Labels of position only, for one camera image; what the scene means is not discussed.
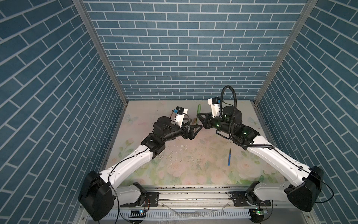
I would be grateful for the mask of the green pen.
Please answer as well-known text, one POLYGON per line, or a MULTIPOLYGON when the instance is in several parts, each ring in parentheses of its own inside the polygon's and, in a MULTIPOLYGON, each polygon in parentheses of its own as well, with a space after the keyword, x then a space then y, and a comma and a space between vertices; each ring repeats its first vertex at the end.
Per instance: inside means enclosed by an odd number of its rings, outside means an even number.
MULTIPOLYGON (((201 104, 198 104, 198 107, 197 107, 197 114, 199 114, 201 112, 201 104)), ((199 124, 199 119, 198 117, 196 117, 195 119, 195 124, 198 125, 199 124)))

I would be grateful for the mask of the blue pen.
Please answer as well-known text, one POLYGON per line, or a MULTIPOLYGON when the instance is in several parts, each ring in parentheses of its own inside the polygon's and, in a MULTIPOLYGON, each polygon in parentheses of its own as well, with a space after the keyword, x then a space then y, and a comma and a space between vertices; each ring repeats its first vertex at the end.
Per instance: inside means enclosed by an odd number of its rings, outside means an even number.
POLYGON ((230 148, 229 153, 228 153, 228 161, 227 161, 228 166, 230 166, 230 163, 231 163, 231 152, 232 152, 232 149, 230 148))

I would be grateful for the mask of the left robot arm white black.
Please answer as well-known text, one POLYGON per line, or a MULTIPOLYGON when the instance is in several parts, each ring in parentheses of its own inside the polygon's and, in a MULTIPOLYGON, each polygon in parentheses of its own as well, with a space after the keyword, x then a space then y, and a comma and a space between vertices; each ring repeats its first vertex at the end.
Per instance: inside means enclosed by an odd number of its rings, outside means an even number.
POLYGON ((166 116, 159 117, 153 130, 141 144, 127 157, 101 172, 89 172, 82 183, 78 201, 94 221, 104 218, 119 203, 116 188, 142 165, 158 156, 166 147, 166 142, 183 137, 194 139, 202 125, 173 124, 166 116))

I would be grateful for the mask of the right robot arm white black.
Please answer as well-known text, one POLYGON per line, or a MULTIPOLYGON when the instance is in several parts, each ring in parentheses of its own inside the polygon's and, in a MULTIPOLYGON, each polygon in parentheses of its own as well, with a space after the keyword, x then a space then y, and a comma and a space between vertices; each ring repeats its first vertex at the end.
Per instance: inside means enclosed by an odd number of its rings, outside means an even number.
POLYGON ((223 111, 199 113, 197 118, 205 129, 215 128, 217 135, 228 134, 228 140, 263 159, 286 178, 281 184, 253 182, 245 193, 247 203, 257 206, 262 201, 285 201, 310 212, 322 190, 323 170, 309 167, 273 146, 258 131, 244 125, 241 112, 233 106, 226 106, 223 111))

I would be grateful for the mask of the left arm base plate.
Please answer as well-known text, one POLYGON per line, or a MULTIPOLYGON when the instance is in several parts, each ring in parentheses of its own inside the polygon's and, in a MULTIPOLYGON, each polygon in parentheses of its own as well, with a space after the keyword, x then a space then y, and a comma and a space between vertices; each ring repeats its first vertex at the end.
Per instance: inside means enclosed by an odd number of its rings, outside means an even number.
POLYGON ((121 203, 121 208, 134 208, 134 207, 146 207, 152 208, 157 207, 159 201, 159 193, 158 192, 146 192, 139 196, 136 202, 134 203, 121 203))

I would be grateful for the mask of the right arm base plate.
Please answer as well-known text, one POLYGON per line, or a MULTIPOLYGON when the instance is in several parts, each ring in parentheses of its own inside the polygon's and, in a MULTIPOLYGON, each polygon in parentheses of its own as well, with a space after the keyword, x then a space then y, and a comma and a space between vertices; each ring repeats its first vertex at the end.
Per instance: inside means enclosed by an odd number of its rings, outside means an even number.
POLYGON ((260 201, 256 197, 247 197, 245 191, 230 191, 228 196, 232 200, 234 207, 269 207, 272 205, 270 200, 260 201))

